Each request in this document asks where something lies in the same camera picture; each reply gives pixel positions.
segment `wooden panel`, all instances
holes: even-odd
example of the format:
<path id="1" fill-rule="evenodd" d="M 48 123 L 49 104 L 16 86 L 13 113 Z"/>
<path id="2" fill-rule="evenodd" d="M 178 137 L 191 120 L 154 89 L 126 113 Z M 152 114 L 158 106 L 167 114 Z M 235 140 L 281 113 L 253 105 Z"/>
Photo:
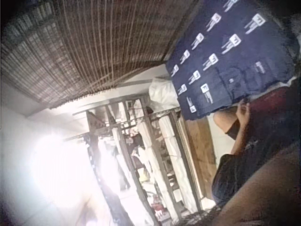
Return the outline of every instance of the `wooden panel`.
<path id="1" fill-rule="evenodd" d="M 213 199 L 211 186 L 217 168 L 208 119 L 185 121 L 185 126 L 201 192 Z"/>

